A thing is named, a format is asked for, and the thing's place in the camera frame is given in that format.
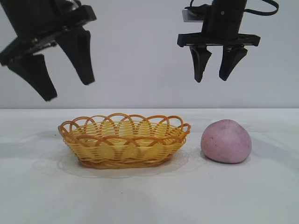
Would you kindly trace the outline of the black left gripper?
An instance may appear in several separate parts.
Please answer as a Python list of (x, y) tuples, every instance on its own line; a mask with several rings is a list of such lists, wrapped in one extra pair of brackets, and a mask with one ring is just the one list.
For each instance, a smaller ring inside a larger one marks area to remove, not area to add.
[(45, 100), (57, 97), (44, 55), (59, 45), (84, 85), (95, 81), (91, 62), (91, 34), (83, 26), (95, 21), (89, 5), (79, 0), (2, 0), (17, 37), (1, 52), (0, 63), (23, 78)]

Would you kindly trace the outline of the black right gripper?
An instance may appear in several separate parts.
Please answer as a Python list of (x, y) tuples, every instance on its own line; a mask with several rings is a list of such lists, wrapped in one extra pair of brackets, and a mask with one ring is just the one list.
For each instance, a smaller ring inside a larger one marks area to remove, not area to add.
[(179, 34), (177, 45), (190, 46), (194, 79), (200, 83), (206, 64), (212, 55), (207, 46), (224, 46), (219, 77), (227, 81), (235, 66), (247, 55), (243, 45), (258, 46), (257, 35), (240, 34), (245, 0), (213, 0), (210, 5), (193, 6), (183, 10), (185, 22), (202, 22), (199, 33)]

